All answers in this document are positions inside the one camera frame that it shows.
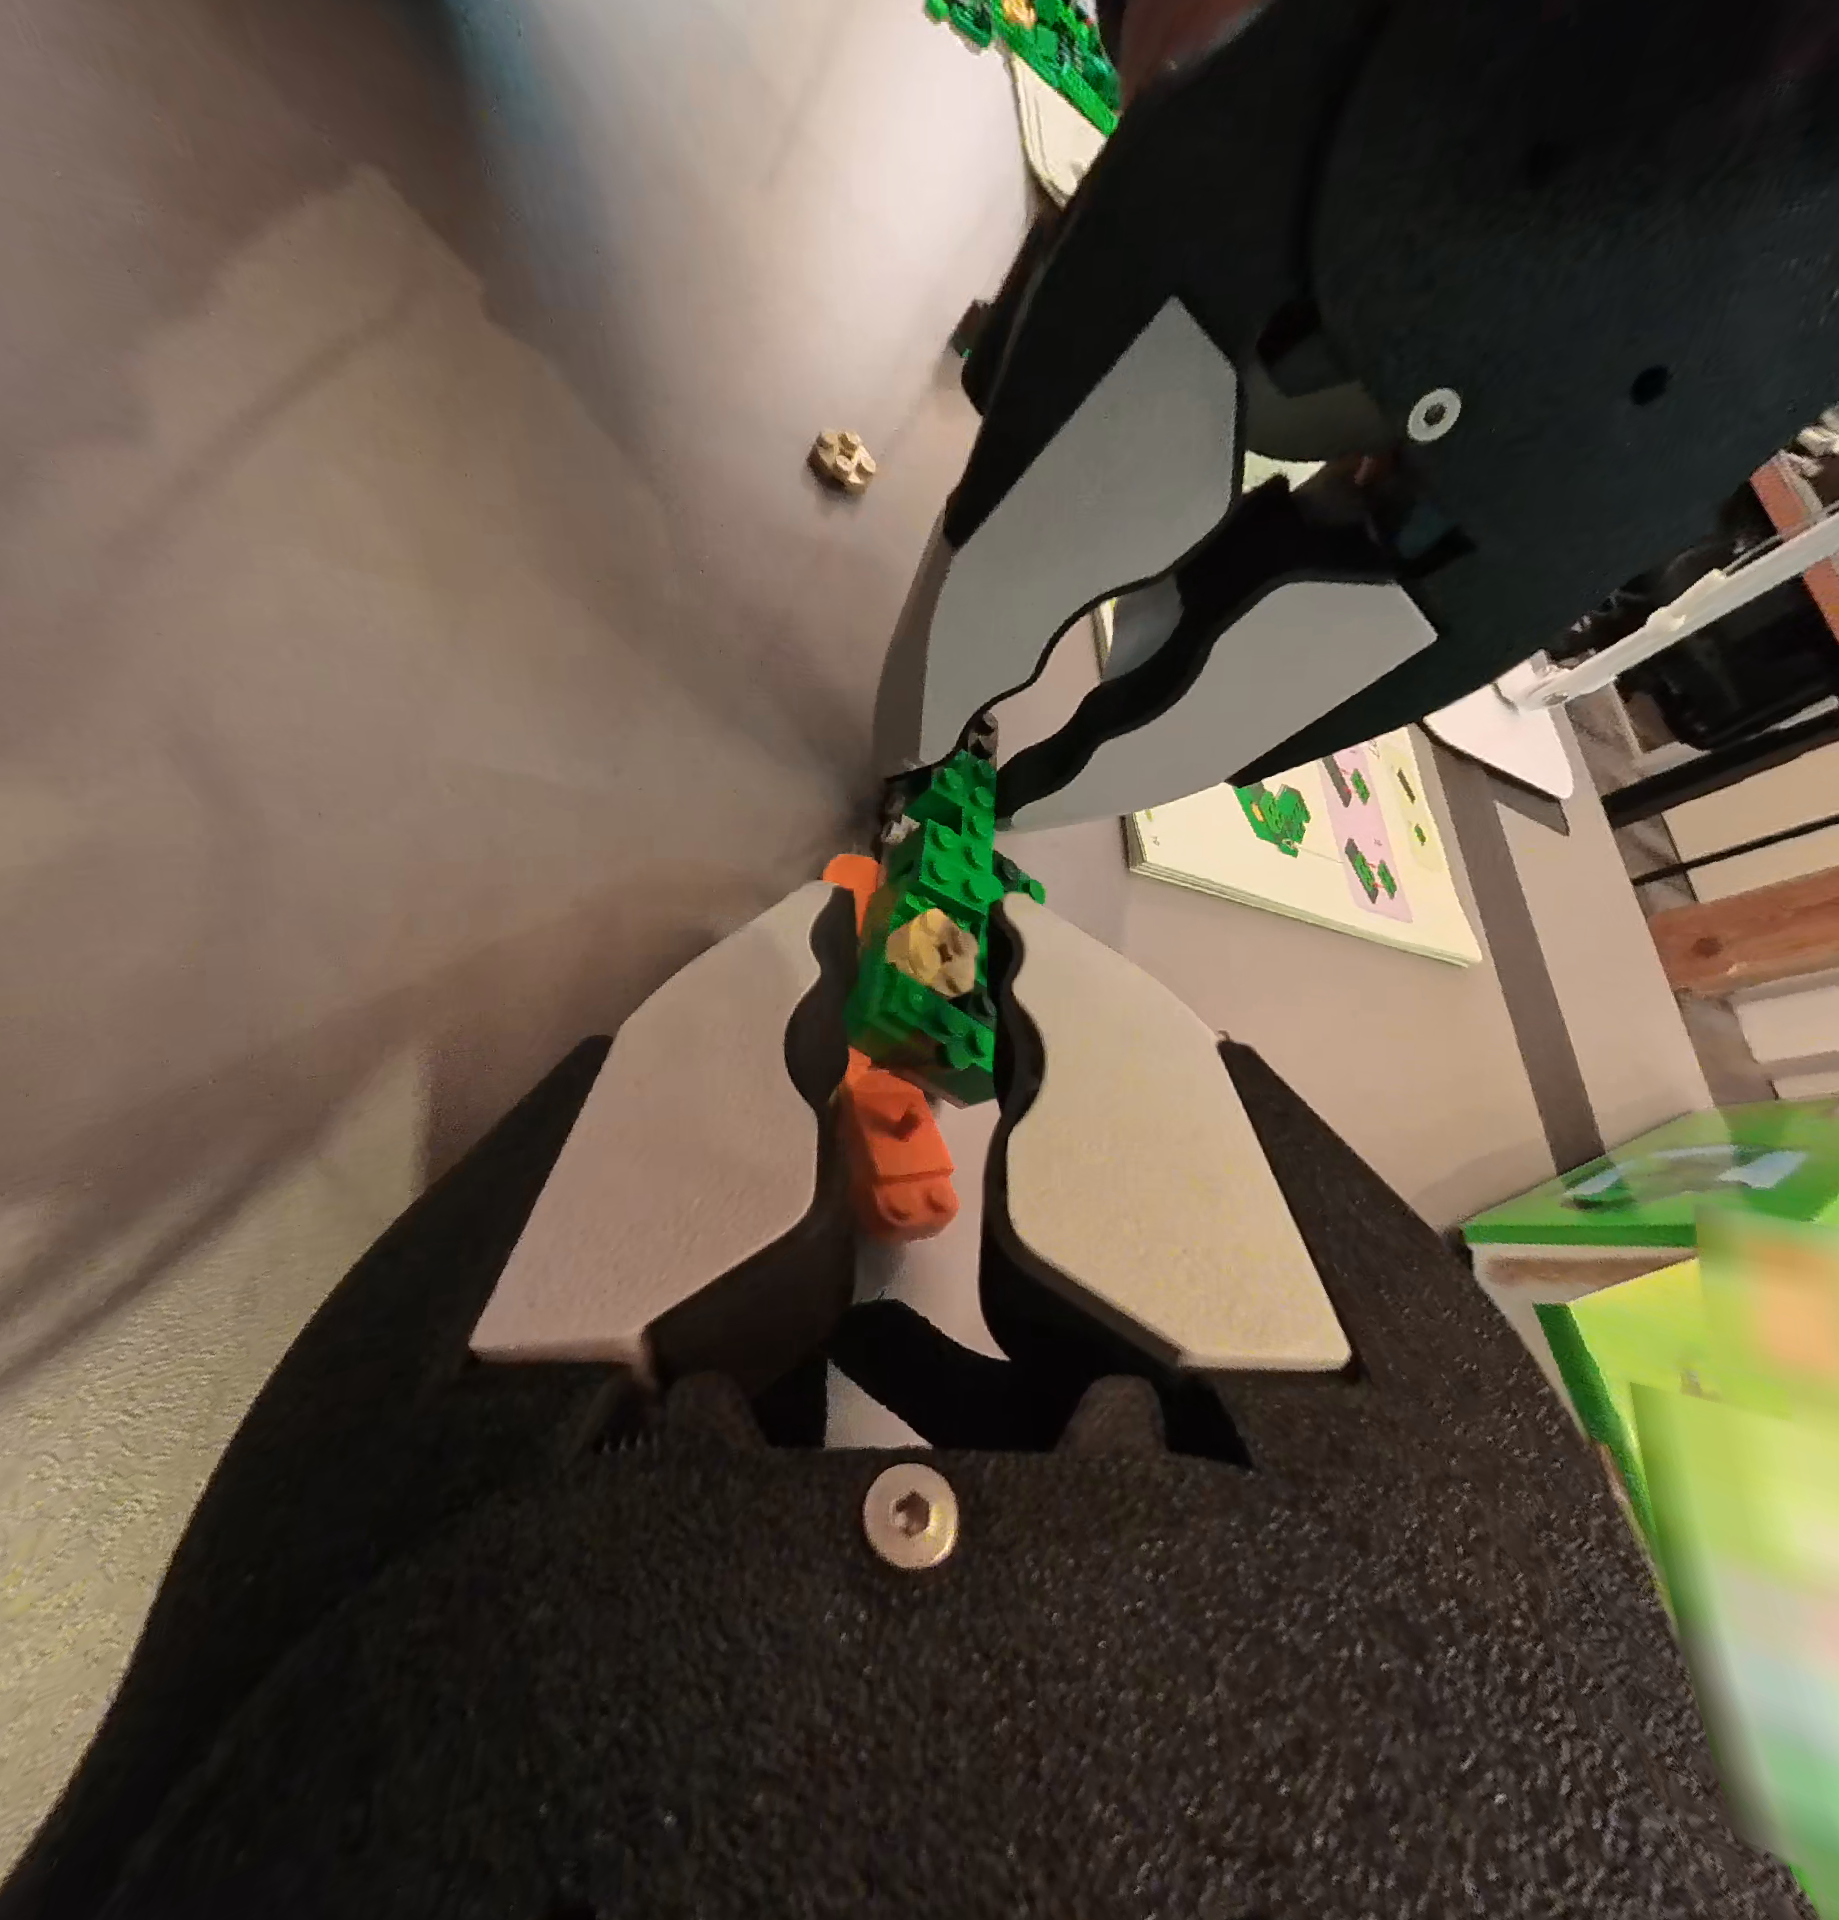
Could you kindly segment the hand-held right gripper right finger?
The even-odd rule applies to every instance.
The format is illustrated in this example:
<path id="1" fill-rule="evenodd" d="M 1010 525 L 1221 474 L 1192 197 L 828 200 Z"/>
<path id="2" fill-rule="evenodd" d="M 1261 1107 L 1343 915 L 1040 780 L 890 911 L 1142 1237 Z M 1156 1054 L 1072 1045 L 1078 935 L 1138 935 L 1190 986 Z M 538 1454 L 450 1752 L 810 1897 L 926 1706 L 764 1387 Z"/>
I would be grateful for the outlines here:
<path id="1" fill-rule="evenodd" d="M 1050 907 L 1014 897 L 988 1264 L 1078 1336 L 1172 1375 L 1337 1375 L 1347 1332 L 1219 1034 Z"/>

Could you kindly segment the green cardboard box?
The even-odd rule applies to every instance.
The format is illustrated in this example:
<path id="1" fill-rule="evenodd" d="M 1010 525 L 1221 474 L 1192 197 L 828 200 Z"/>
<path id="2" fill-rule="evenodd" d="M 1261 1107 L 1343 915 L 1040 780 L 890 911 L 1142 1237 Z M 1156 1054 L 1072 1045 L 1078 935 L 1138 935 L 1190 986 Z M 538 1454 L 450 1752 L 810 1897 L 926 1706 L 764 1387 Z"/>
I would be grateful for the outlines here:
<path id="1" fill-rule="evenodd" d="M 1747 1836 L 1839 1917 L 1839 1099 L 1679 1117 L 1461 1240 L 1609 1466 Z"/>

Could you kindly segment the green brick strip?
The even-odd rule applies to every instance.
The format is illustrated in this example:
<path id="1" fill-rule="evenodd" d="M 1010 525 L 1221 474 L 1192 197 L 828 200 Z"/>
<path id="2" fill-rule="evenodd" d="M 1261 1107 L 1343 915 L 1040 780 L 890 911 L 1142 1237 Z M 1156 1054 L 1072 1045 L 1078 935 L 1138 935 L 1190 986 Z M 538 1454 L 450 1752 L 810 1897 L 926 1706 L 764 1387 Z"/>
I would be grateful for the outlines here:
<path id="1" fill-rule="evenodd" d="M 894 795 L 882 871 L 898 904 L 934 909 L 978 933 L 1008 897 L 1048 900 L 1044 885 L 996 846 L 996 789 L 992 758 L 962 748 Z"/>

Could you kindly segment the white paper sheet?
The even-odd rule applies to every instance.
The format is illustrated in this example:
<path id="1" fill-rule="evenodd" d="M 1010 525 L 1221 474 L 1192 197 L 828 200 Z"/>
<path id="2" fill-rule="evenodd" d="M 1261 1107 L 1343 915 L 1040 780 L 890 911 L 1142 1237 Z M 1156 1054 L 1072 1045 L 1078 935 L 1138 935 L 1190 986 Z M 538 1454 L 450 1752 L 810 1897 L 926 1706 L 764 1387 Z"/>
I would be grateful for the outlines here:
<path id="1" fill-rule="evenodd" d="M 1028 173 L 1054 208 L 1070 205 L 1078 185 L 1106 147 L 1082 111 L 1016 55 L 1006 55 Z"/>

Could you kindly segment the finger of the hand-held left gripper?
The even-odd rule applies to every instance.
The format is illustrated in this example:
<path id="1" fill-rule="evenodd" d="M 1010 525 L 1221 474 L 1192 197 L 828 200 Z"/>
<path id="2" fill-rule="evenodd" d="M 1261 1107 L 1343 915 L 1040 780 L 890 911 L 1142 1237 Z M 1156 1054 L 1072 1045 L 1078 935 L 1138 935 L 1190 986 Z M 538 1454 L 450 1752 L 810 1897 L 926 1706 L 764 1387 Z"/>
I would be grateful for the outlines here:
<path id="1" fill-rule="evenodd" d="M 884 659 L 878 777 L 952 756 L 1082 615 L 1172 575 L 1241 467 L 1241 377 L 1172 299 L 972 534 L 934 525 Z"/>
<path id="2" fill-rule="evenodd" d="M 1162 639 L 1112 668 L 1046 740 L 1008 758 L 1002 824 L 1064 829 L 1190 799 L 1249 766 L 1429 650 L 1435 633 L 1359 519 L 1301 489 L 1243 492 L 1170 580 Z"/>

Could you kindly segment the green orange brick model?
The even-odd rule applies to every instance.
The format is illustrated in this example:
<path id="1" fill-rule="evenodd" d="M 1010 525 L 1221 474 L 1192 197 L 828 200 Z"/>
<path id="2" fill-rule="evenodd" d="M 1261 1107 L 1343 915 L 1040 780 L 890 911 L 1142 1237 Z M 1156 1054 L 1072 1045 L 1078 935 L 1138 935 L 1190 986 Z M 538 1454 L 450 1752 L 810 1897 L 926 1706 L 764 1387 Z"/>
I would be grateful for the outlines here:
<path id="1" fill-rule="evenodd" d="M 940 829 L 908 842 L 892 872 L 836 855 L 822 876 L 850 894 L 860 938 L 836 1099 L 858 1228 L 886 1245 L 928 1240 L 960 1213 L 938 1109 L 976 1109 L 996 1092 L 986 933 L 1004 892 Z"/>

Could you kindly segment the brick instruction booklet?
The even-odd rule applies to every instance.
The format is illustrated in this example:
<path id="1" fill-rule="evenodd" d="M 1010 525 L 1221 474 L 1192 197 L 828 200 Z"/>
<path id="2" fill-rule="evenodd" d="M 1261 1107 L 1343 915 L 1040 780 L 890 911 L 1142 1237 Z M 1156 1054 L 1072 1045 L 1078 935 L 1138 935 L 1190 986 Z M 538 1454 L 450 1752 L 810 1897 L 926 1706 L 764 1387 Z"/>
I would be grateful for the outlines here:
<path id="1" fill-rule="evenodd" d="M 1483 962 L 1411 728 L 1124 816 L 1134 876 L 1457 968 Z"/>

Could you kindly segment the white rod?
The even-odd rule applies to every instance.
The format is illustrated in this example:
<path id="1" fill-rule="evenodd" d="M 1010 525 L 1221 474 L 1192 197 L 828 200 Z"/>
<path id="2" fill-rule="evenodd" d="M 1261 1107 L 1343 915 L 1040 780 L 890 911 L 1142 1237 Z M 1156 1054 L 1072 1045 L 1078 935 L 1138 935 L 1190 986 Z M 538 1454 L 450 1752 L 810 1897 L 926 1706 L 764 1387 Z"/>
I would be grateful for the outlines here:
<path id="1" fill-rule="evenodd" d="M 1559 708 L 1607 689 L 1621 674 L 1653 661 L 1711 625 L 1741 612 L 1771 591 L 1839 557 L 1839 503 L 1801 520 L 1795 532 L 1763 542 L 1737 562 L 1703 575 L 1691 588 L 1653 611 L 1631 634 L 1575 667 L 1545 654 L 1501 677 L 1493 690 L 1519 712 Z"/>

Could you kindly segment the green flat brick build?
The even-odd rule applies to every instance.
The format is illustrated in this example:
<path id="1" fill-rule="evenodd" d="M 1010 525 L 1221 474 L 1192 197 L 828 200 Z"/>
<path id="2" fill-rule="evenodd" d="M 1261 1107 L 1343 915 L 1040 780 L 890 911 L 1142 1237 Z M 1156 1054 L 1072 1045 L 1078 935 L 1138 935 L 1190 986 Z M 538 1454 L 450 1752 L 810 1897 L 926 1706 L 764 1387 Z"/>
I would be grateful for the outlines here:
<path id="1" fill-rule="evenodd" d="M 926 3 L 926 14 L 984 51 L 998 46 L 1100 135 L 1122 116 L 1122 85 L 1094 12 L 1074 3 Z"/>

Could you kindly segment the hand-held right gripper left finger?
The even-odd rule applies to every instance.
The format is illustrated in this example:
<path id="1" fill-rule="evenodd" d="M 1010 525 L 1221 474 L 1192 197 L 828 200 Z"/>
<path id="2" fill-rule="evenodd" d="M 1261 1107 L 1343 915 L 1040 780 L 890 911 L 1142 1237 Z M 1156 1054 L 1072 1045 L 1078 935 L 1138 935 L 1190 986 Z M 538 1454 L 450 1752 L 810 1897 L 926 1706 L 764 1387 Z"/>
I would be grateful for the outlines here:
<path id="1" fill-rule="evenodd" d="M 856 903 L 814 881 L 622 1022 L 472 1332 L 488 1365 L 792 1375 L 852 1300 Z"/>

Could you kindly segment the wooden shelf board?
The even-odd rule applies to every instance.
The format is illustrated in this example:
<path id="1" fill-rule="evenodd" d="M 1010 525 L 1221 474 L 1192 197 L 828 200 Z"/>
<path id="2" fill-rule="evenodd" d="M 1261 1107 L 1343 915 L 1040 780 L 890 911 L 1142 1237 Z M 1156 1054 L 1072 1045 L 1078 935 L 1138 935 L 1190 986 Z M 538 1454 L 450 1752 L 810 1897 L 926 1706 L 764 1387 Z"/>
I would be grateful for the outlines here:
<path id="1" fill-rule="evenodd" d="M 1677 996 L 1723 1000 L 1839 972 L 1839 866 L 1665 909 L 1649 933 Z"/>

